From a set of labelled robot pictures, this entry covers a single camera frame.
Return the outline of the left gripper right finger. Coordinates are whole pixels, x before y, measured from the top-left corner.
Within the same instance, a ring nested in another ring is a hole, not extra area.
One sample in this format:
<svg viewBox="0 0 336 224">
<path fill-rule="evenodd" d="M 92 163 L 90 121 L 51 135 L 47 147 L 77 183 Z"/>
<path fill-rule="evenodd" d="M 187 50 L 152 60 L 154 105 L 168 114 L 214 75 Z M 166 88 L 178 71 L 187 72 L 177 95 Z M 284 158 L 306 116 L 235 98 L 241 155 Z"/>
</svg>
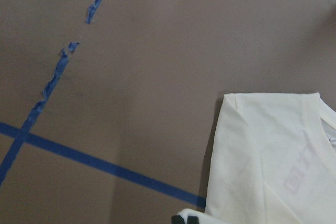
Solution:
<svg viewBox="0 0 336 224">
<path fill-rule="evenodd" d="M 197 216 L 188 216 L 187 224 L 199 224 L 199 218 Z"/>
</svg>

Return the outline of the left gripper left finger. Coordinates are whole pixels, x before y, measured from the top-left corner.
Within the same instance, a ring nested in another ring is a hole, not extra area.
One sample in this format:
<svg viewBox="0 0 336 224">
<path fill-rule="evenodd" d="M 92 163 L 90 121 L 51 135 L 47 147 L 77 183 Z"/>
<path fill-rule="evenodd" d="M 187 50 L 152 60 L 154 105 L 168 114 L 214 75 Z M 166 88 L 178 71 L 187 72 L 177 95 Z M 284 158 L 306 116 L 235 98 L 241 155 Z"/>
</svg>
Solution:
<svg viewBox="0 0 336 224">
<path fill-rule="evenodd" d="M 174 215 L 171 217 L 171 224 L 184 224 L 184 218 L 180 215 Z"/>
</svg>

